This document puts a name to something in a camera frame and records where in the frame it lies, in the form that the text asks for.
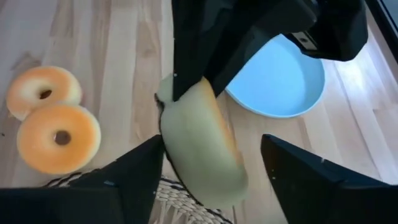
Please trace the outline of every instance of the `bagel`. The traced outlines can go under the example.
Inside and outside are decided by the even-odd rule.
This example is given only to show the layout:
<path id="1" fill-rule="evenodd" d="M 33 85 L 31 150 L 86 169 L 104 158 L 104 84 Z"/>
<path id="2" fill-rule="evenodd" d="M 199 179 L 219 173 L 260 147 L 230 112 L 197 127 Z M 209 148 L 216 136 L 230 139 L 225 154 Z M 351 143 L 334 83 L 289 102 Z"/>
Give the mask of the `bagel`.
<path id="1" fill-rule="evenodd" d="M 42 66 L 27 70 L 11 83 L 6 104 L 10 113 L 22 121 L 41 106 L 58 102 L 78 105 L 81 96 L 80 84 L 70 72 Z"/>
<path id="2" fill-rule="evenodd" d="M 178 177 L 205 207 L 225 208 L 243 200 L 248 189 L 243 158 L 210 83 L 202 78 L 175 102 L 172 93 L 169 76 L 156 95 L 164 105 L 160 132 Z"/>
<path id="3" fill-rule="evenodd" d="M 101 142 L 95 117 L 78 105 L 54 104 L 32 112 L 17 133 L 17 148 L 32 168 L 67 174 L 85 166 Z"/>

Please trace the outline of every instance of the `light blue plastic bowl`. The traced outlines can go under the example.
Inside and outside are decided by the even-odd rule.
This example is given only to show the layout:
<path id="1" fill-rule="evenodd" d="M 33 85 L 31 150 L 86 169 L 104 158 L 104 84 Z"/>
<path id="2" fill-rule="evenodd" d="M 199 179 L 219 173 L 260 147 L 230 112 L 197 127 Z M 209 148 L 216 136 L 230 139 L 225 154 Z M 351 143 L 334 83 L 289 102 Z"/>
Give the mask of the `light blue plastic bowl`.
<path id="1" fill-rule="evenodd" d="M 325 88 L 319 59 L 303 55 L 283 35 L 263 46 L 226 90 L 241 106 L 272 118 L 291 118 L 313 108 Z"/>

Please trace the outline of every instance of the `woven basket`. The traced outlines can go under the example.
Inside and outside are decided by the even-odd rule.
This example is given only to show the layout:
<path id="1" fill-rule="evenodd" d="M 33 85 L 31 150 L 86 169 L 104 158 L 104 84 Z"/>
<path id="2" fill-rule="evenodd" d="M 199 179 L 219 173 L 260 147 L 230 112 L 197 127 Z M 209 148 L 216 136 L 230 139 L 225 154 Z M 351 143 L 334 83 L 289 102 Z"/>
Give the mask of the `woven basket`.
<path id="1" fill-rule="evenodd" d="M 51 180 L 44 187 L 69 187 L 69 183 L 89 172 L 77 172 Z M 196 203 L 180 182 L 162 177 L 150 216 L 150 224 L 232 224 L 219 209 L 209 209 Z"/>

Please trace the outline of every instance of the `glazed donut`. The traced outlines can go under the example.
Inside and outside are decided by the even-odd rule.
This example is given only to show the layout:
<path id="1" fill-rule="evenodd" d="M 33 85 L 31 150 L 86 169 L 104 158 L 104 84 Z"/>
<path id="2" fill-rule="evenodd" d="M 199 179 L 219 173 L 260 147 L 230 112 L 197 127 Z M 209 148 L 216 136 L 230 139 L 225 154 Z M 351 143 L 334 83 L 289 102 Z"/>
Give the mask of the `glazed donut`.
<path id="1" fill-rule="evenodd" d="M 20 121 L 41 106 L 81 101 L 78 80 L 67 70 L 55 66 L 31 68 L 18 76 L 8 89 L 6 103 L 10 113 Z"/>
<path id="2" fill-rule="evenodd" d="M 67 174 L 85 166 L 101 141 L 96 118 L 79 105 L 54 104 L 33 111 L 19 127 L 17 148 L 31 167 Z"/>
<path id="3" fill-rule="evenodd" d="M 207 208 L 230 207 L 243 200 L 248 176 L 234 137 L 205 78 L 176 102 L 173 77 L 160 83 L 164 104 L 160 132 L 169 159 L 189 192 Z"/>

